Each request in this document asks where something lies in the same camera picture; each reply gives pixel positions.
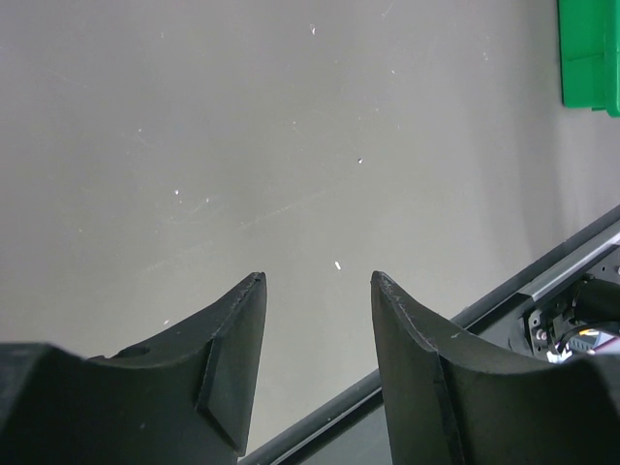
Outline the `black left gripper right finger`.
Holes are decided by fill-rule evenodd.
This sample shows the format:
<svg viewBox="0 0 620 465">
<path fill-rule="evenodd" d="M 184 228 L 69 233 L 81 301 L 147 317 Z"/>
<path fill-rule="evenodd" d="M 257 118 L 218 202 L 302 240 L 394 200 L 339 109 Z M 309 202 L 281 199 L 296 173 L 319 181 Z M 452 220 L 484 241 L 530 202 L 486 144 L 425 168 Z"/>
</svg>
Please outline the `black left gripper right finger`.
<svg viewBox="0 0 620 465">
<path fill-rule="evenodd" d="M 615 464 L 619 359 L 553 364 L 498 347 L 381 271 L 372 321 L 396 464 Z"/>
</svg>

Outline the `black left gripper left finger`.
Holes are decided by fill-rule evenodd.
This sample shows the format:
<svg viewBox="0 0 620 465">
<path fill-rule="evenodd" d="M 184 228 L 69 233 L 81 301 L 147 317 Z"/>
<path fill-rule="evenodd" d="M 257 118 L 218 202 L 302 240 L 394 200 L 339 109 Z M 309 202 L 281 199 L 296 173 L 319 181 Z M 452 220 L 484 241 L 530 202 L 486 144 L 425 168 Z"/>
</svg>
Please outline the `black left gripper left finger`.
<svg viewBox="0 0 620 465">
<path fill-rule="evenodd" d="M 234 464 L 249 437 L 266 314 L 254 272 L 111 357 L 1 347 L 5 464 Z"/>
</svg>

